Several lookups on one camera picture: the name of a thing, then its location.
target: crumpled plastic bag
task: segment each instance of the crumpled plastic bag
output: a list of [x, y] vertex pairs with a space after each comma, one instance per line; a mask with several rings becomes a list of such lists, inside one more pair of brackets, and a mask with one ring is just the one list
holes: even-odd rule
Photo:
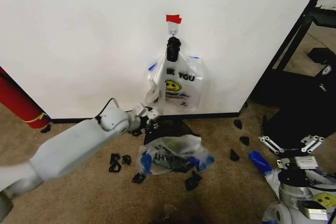
[[194, 166], [201, 172], [213, 162], [200, 137], [183, 135], [160, 137], [140, 146], [136, 165], [140, 174], [158, 175], [171, 171], [185, 173]]

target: baseboard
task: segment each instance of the baseboard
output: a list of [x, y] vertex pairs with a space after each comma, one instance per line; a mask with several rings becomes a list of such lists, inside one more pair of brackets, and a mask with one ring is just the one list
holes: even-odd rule
[[[210, 113], [210, 114], [186, 114], [186, 115], [162, 115], [163, 119], [205, 119], [205, 118], [236, 118], [239, 116], [238, 112], [232, 113]], [[79, 123], [90, 118], [60, 118], [51, 119], [52, 123]]]

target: smiley face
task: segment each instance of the smiley face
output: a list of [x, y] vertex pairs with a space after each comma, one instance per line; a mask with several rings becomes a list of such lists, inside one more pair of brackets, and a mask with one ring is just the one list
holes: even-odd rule
[[325, 208], [336, 206], [336, 198], [327, 193], [317, 194], [314, 197], [314, 200], [320, 203]]
[[171, 80], [166, 80], [166, 90], [169, 91], [178, 91], [182, 88], [180, 84], [177, 82], [171, 81]]

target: smiley face print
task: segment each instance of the smiley face print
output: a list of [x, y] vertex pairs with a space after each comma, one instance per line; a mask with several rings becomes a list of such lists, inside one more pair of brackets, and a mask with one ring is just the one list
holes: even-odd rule
[[169, 91], [179, 91], [182, 86], [175, 81], [166, 80], [166, 90]]

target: floor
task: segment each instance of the floor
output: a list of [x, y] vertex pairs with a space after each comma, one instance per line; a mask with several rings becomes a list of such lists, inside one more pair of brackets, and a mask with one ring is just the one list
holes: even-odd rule
[[[335, 35], [334, 31], [325, 35], [319, 28], [311, 28], [287, 71], [314, 75], [322, 66], [307, 58], [309, 48], [324, 44], [336, 52]], [[157, 223], [164, 217], [165, 205], [176, 207], [175, 215], [182, 220], [199, 216], [205, 223], [260, 223], [276, 196], [247, 154], [259, 150], [275, 166], [276, 157], [259, 142], [258, 136], [262, 116], [272, 116], [277, 108], [251, 101], [248, 105], [239, 116], [242, 130], [234, 126], [234, 118], [185, 121], [201, 135], [203, 145], [215, 158], [215, 163], [202, 173], [203, 179], [194, 191], [187, 192], [184, 186], [190, 172], [153, 175], [140, 185], [131, 183], [137, 171], [135, 162], [123, 166], [118, 174], [108, 173], [110, 153], [129, 154], [134, 161], [143, 143], [143, 135], [125, 134], [112, 139], [71, 174], [14, 199], [14, 209], [3, 224]], [[0, 105], [0, 165], [26, 161], [44, 141], [71, 126], [55, 124], [50, 132], [42, 134]], [[240, 136], [249, 136], [250, 145], [243, 145]], [[231, 148], [240, 156], [239, 161], [229, 159]], [[333, 134], [315, 152], [323, 170], [336, 171], [335, 153], [336, 134]]]

